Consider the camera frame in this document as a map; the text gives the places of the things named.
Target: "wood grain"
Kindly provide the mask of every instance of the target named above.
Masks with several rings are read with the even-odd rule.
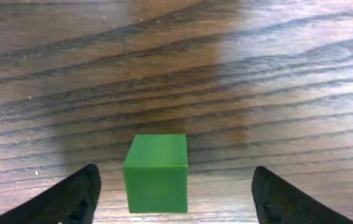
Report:
[[[136,133],[189,135],[189,213],[128,213]],[[258,223],[267,166],[353,219],[353,0],[0,1],[0,214],[88,163],[95,223]]]

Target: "wooden surface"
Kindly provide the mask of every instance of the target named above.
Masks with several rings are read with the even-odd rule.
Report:
[[[189,135],[188,214],[128,213],[136,133]],[[353,0],[0,2],[0,214],[91,162],[95,223],[257,223],[257,165],[353,219]]]

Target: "tabletop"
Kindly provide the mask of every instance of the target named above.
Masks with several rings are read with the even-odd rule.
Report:
[[[138,133],[186,133],[189,213],[129,214]],[[0,0],[0,214],[89,163],[95,223],[258,223],[266,166],[353,219],[353,0]]]

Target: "wooden table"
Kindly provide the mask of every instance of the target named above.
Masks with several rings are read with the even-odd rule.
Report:
[[[85,164],[95,223],[257,223],[267,166],[353,219],[353,0],[0,0],[0,214]],[[189,135],[189,213],[128,213],[136,133]]]

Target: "cube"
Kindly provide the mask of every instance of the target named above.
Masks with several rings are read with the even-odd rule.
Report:
[[[187,212],[185,134],[137,134],[123,171],[130,213]]]

